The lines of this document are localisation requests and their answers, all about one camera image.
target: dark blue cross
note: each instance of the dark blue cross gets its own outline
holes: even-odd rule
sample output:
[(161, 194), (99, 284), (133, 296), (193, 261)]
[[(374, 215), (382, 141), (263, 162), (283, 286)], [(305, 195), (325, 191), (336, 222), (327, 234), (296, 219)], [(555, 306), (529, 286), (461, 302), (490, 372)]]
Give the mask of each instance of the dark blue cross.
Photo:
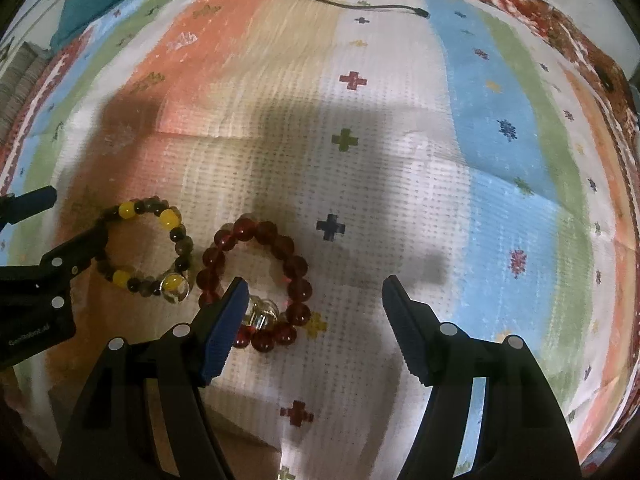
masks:
[(338, 224), (337, 222), (338, 216), (328, 214), (326, 216), (326, 221), (318, 220), (316, 224), (316, 231), (324, 231), (324, 237), (322, 240), (326, 240), (327, 242), (334, 241), (334, 235), (336, 233), (344, 234), (344, 224)]

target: cross pattern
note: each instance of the cross pattern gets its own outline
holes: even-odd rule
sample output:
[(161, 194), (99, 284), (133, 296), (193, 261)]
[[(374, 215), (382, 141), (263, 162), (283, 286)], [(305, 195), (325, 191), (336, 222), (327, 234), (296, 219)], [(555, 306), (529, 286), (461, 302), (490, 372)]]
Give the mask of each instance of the cross pattern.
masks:
[(289, 467), (282, 466), (278, 471), (278, 480), (296, 480), (296, 476), (289, 473)]
[(312, 312), (311, 319), (303, 327), (306, 330), (306, 336), (311, 339), (318, 337), (318, 332), (326, 332), (326, 321), (322, 321), (319, 312)]
[(281, 408), (280, 416), (288, 416), (289, 424), (299, 428), (303, 422), (313, 422), (314, 414), (305, 410), (305, 403), (299, 400), (293, 401), (291, 408)]
[(366, 86), (367, 80), (358, 77), (360, 73), (349, 72), (349, 75), (341, 75), (340, 82), (347, 83), (347, 90), (357, 90), (358, 85)]
[(340, 135), (332, 135), (331, 143), (340, 146), (339, 151), (348, 152), (350, 146), (358, 145), (358, 137), (351, 137), (351, 130), (343, 128)]
[(337, 215), (329, 213), (326, 216), (326, 220), (318, 220), (318, 222), (316, 222), (316, 231), (324, 231), (322, 240), (333, 242), (336, 233), (340, 233), (341, 235), (344, 234), (345, 225), (338, 224), (337, 220)]

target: cable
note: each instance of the cable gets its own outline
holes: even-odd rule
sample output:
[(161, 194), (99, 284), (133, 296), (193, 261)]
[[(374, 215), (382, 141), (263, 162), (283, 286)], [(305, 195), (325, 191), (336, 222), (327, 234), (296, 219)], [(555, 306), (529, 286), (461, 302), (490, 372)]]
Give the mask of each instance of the cable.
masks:
[(422, 18), (428, 18), (430, 14), (420, 7), (410, 7), (406, 5), (371, 5), (371, 6), (359, 6), (359, 5), (348, 5), (348, 4), (339, 4), (338, 2), (332, 2), (331, 0), (313, 0), (315, 2), (320, 2), (322, 4), (331, 5), (334, 7), (340, 7), (342, 9), (356, 9), (356, 10), (375, 10), (375, 9), (406, 9), (410, 10), (414, 14), (421, 16)]

